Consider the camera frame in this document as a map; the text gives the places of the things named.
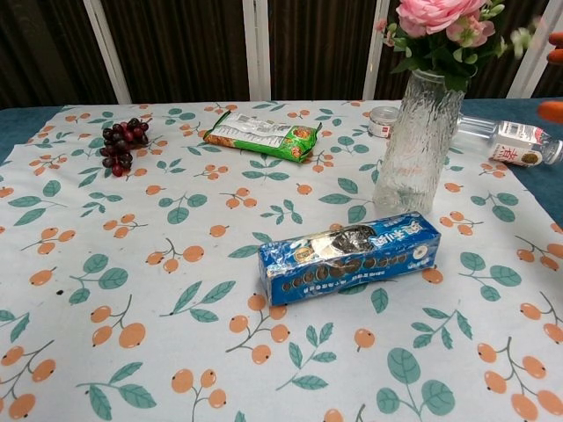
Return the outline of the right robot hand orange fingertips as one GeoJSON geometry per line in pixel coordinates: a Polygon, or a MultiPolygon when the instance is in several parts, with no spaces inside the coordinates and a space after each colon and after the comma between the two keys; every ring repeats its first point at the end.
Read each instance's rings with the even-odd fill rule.
{"type": "MultiPolygon", "coordinates": [[[[547,61],[550,64],[561,66],[563,64],[563,32],[551,33],[548,40],[554,49],[547,55],[547,61]]],[[[538,106],[537,114],[544,120],[561,124],[563,122],[563,102],[545,101],[538,106]]]]}

